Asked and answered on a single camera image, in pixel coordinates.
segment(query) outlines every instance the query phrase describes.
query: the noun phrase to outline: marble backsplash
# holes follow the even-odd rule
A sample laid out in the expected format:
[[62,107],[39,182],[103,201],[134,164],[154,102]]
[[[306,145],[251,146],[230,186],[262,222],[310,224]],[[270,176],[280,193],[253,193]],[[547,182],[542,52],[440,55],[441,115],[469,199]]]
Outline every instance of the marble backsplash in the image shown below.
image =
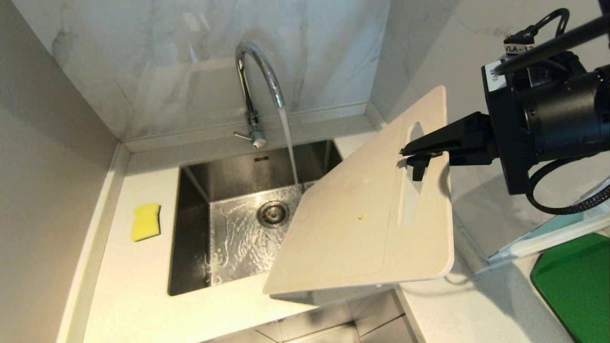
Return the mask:
[[[121,140],[243,120],[236,44],[271,60],[289,112],[369,100],[390,0],[13,0]],[[254,104],[277,115],[257,68]]]

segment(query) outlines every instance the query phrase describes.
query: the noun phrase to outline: sink basin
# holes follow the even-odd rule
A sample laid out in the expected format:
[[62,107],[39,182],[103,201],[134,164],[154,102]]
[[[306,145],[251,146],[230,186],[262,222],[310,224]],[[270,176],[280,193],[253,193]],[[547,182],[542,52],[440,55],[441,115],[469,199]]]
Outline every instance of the sink basin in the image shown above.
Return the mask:
[[341,162],[331,140],[182,167],[168,293],[268,272],[301,195]]

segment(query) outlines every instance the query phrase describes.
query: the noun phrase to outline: chrome faucet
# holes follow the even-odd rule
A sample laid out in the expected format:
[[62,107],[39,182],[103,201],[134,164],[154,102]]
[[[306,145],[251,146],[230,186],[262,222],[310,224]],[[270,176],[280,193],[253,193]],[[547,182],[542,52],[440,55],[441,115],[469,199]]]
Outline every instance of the chrome faucet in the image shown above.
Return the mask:
[[254,43],[248,40],[241,41],[235,49],[235,64],[237,65],[239,81],[242,83],[243,98],[246,101],[246,120],[248,121],[249,133],[245,135],[239,132],[233,132],[233,134],[237,137],[252,141],[252,146],[258,149],[267,144],[267,139],[265,138],[265,134],[260,126],[259,113],[256,109],[254,109],[252,97],[250,97],[248,80],[246,78],[246,65],[244,63],[247,54],[252,56],[256,64],[259,65],[260,70],[263,72],[267,85],[269,86],[269,92],[271,92],[273,102],[277,108],[284,107],[284,97],[282,96],[282,91],[279,88],[278,78],[275,76],[271,63],[269,63],[269,60],[265,54],[263,54],[259,47]]

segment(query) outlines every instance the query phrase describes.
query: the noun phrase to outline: drain strainer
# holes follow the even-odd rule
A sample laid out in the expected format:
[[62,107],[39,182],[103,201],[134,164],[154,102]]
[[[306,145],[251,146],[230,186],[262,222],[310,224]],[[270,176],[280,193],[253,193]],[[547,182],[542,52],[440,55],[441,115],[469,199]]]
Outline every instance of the drain strainer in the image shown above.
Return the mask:
[[259,222],[268,228],[279,228],[284,225],[290,217],[290,211],[286,204],[279,201],[269,201],[260,207]]

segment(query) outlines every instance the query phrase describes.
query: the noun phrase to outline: faucet handle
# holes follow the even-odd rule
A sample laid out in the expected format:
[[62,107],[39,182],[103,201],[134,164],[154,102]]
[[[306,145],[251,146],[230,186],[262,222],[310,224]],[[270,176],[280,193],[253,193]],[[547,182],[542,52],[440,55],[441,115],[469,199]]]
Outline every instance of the faucet handle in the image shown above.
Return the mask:
[[246,134],[241,134],[241,133],[239,133],[239,132],[237,132],[237,131],[233,131],[233,135],[234,135],[234,136],[236,136],[236,137],[240,137],[240,138],[243,138],[243,139],[247,139],[247,140],[249,140],[249,141],[253,141],[253,140],[254,140],[252,137],[250,137],[250,136],[248,136],[248,135],[246,135]]

